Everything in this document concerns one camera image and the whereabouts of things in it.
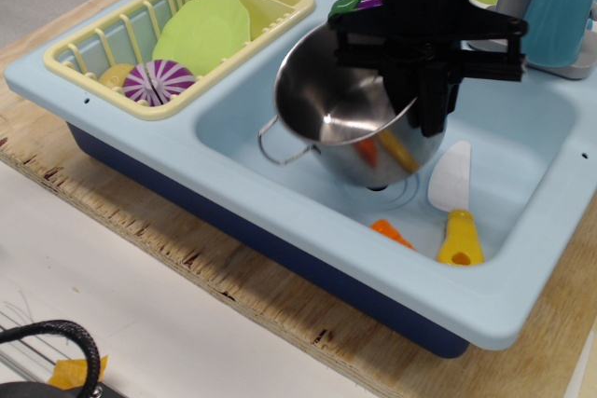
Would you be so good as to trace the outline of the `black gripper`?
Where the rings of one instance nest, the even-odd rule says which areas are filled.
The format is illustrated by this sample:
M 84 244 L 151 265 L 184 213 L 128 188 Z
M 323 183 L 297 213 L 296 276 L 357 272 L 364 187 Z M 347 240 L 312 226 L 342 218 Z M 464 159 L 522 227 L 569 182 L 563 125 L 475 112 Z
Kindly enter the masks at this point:
M 446 130 L 462 77 L 519 81 L 524 73 L 526 22 L 469 0 L 381 0 L 335 13 L 328 25 L 338 63 L 380 70 L 396 114 L 416 99 L 424 137 Z M 434 64 L 444 69 L 424 69 Z

